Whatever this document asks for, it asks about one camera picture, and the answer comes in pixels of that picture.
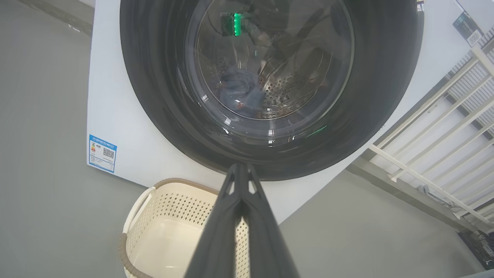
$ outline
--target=door glass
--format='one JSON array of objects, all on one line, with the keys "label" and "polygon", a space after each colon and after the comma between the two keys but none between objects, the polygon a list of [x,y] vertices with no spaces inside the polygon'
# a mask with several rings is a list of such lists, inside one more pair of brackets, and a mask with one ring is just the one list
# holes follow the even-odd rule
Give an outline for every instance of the door glass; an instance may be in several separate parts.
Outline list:
[{"label": "door glass", "polygon": [[227,133],[302,133],[331,109],[348,79],[353,33],[341,1],[200,1],[192,18],[191,91]]}]

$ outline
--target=qr code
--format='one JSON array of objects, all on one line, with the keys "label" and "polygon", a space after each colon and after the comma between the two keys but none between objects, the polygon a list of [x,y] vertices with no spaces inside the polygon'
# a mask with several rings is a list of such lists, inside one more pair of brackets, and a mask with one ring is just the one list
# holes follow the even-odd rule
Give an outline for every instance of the qr code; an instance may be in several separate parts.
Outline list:
[{"label": "qr code", "polygon": [[480,35],[480,32],[479,30],[475,30],[475,32],[473,32],[467,39],[468,41],[468,44],[470,46],[474,46],[474,44],[476,44],[478,41],[480,41],[480,39],[482,38],[482,36]]},{"label": "qr code", "polygon": [[115,155],[115,152],[112,150],[109,150],[107,148],[103,148],[103,155],[106,155],[110,158],[113,158],[113,156]]}]

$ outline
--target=green light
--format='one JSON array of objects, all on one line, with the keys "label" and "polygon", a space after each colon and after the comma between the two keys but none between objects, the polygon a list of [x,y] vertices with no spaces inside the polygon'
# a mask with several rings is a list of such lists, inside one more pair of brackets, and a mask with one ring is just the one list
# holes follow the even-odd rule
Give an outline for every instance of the green light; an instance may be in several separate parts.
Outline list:
[{"label": "green light", "polygon": [[321,127],[320,129],[318,129],[318,130],[314,131],[313,133],[309,134],[309,136],[319,133],[321,130],[325,129],[326,127],[327,126]]},{"label": "green light", "polygon": [[233,33],[235,34],[235,36],[240,36],[240,34],[242,34],[241,20],[242,20],[242,14],[240,13],[233,14]]}]

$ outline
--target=blue label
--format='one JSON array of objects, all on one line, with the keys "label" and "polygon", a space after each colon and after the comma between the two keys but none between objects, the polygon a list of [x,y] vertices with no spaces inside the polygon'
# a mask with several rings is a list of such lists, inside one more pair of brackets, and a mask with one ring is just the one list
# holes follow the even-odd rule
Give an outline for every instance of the blue label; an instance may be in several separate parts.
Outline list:
[{"label": "blue label", "polygon": [[108,171],[115,172],[117,146],[96,136],[89,135],[89,164]]}]

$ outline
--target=basket handle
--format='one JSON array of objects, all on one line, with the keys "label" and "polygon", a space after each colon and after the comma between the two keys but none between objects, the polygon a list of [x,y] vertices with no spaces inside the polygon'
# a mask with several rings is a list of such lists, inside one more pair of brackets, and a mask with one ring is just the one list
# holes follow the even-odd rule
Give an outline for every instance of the basket handle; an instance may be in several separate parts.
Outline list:
[{"label": "basket handle", "polygon": [[134,217],[138,213],[137,210],[139,209],[139,207],[140,207],[140,209],[144,209],[144,207],[141,206],[142,203],[144,203],[144,201],[147,199],[147,197],[149,195],[151,195],[151,193],[153,193],[153,191],[155,191],[155,190],[156,190],[156,187],[154,187],[154,186],[146,189],[146,191],[144,191],[139,196],[139,198],[136,200],[136,202],[134,203],[134,205],[130,209],[130,212],[128,213],[127,219],[125,220],[125,224],[123,225],[123,232],[124,233],[128,233],[128,230],[130,229],[130,224],[132,223],[132,221],[134,220]]}]

